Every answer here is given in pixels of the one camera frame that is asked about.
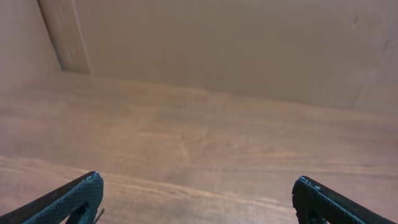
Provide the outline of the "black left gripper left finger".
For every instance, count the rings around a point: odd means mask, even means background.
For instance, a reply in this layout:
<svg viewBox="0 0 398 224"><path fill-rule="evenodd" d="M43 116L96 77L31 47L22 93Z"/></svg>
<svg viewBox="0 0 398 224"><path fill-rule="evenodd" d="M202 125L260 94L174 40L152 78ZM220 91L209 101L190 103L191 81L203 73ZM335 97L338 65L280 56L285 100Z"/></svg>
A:
<svg viewBox="0 0 398 224"><path fill-rule="evenodd" d="M94 224L103 214L104 181L91 171L36 200L1 216L1 223Z"/></svg>

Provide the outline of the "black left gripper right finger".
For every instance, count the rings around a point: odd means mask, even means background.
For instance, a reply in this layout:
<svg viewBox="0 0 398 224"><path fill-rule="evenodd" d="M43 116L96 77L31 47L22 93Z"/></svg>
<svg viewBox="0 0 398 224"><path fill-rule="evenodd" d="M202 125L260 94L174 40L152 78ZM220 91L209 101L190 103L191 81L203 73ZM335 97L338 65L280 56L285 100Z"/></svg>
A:
<svg viewBox="0 0 398 224"><path fill-rule="evenodd" d="M396 224L307 176L295 181L292 206L299 224Z"/></svg>

